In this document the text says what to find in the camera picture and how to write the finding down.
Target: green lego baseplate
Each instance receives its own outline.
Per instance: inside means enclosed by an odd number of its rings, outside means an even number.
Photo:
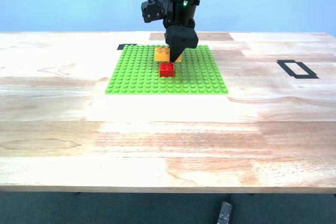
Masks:
[[[182,62],[174,63],[174,77],[159,76],[156,47],[164,46],[125,46],[106,94],[228,94],[208,46],[186,48]]]

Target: dark floor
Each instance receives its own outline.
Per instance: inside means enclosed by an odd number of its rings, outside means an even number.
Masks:
[[[225,194],[0,192],[3,224],[215,224]],[[333,195],[237,194],[233,224],[333,224]]]

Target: blue wall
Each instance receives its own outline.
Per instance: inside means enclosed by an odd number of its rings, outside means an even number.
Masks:
[[[145,0],[0,0],[1,31],[163,30]],[[336,0],[201,0],[202,31],[316,31],[336,36]]]

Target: red lego brick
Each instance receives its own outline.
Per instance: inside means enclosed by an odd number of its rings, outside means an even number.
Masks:
[[[160,64],[160,77],[174,77],[174,64],[161,63]]]

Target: wood grain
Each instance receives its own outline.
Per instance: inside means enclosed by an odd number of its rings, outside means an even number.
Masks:
[[[229,95],[105,95],[163,33],[0,34],[0,190],[336,193],[336,39],[198,35]]]

